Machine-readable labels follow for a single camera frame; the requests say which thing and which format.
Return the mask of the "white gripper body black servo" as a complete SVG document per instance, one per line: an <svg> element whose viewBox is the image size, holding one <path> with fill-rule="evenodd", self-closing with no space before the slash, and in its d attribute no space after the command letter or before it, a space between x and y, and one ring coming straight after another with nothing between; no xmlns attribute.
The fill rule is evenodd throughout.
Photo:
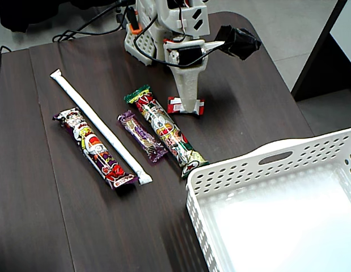
<svg viewBox="0 0 351 272"><path fill-rule="evenodd" d="M203 39L182 42L164 39L163 50L165 64L170 67L194 68L207 65L205 40Z"/></svg>

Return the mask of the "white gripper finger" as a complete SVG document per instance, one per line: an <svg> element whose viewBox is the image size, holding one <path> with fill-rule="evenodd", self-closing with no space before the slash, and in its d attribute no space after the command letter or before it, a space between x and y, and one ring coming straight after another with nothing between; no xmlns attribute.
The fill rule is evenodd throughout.
<svg viewBox="0 0 351 272"><path fill-rule="evenodd" d="M170 69L174 76L177 91L185 111L193 112L197 101L198 76L199 73L206 69L206 65L187 68L171 66Z"/></svg>

